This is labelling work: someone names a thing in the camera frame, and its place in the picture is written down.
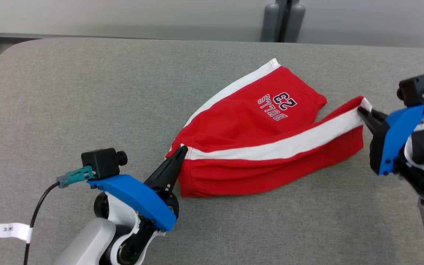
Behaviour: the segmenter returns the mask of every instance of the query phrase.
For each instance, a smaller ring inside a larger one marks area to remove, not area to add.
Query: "shorts logo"
[[[282,92],[281,94],[273,97],[272,101],[279,107],[280,110],[287,110],[288,108],[297,105],[296,101],[294,101],[286,92]],[[281,113],[281,111],[272,104],[269,94],[258,99],[258,104],[261,105],[259,106],[261,109],[265,109],[267,107],[264,112],[276,121],[287,117],[286,114]]]

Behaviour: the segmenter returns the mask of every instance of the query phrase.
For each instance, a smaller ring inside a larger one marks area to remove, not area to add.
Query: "black cable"
[[[37,218],[37,214],[39,213],[40,210],[40,206],[43,203],[43,200],[45,200],[45,197],[49,194],[49,192],[51,190],[53,190],[55,187],[59,186],[60,182],[54,183],[52,184],[52,186],[50,186],[42,195],[42,197],[39,200],[39,203],[37,203],[37,206],[35,207],[35,211],[34,214],[32,215],[32,220],[31,220],[31,224],[29,225],[30,228],[34,227],[34,223],[35,223],[35,218]],[[27,260],[29,258],[29,247],[30,247],[30,243],[27,243],[25,245],[25,253],[24,253],[24,265],[27,265]]]

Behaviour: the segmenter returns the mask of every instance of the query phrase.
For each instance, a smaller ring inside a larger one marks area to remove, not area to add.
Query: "blue bracket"
[[[385,122],[390,129],[385,135],[379,175],[393,171],[393,160],[417,125],[424,119],[424,104],[392,112]]]
[[[160,230],[170,231],[176,223],[176,216],[165,202],[151,188],[130,175],[88,181],[88,184],[112,194],[143,217],[155,220],[155,226]]]

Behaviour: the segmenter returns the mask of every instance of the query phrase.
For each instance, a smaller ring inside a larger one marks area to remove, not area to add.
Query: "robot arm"
[[[419,196],[424,226],[424,75],[399,83],[405,109],[386,115],[372,109],[358,112],[373,134],[370,166],[378,175],[400,174]]]
[[[179,216],[172,190],[186,153],[186,146],[179,148],[143,183],[119,174],[118,166],[127,162],[125,153],[102,149],[82,154],[88,170],[67,173],[64,183],[84,177],[91,188],[103,191],[94,203],[98,218],[79,233],[56,265],[140,265],[153,238],[165,236]],[[74,174],[81,177],[72,178]]]

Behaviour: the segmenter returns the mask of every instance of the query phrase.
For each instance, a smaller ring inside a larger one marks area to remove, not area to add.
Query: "red fabric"
[[[290,158],[191,160],[191,155],[193,149],[208,153],[261,146],[305,133],[358,107],[362,99],[355,98],[314,123],[318,111],[326,104],[325,97],[289,69],[278,67],[201,112],[180,131],[166,157],[170,157],[181,144],[189,148],[178,178],[181,195],[210,197],[260,193],[349,158],[363,147],[362,126]],[[269,115],[272,111],[276,113],[274,116]],[[280,114],[287,117],[275,119]]]

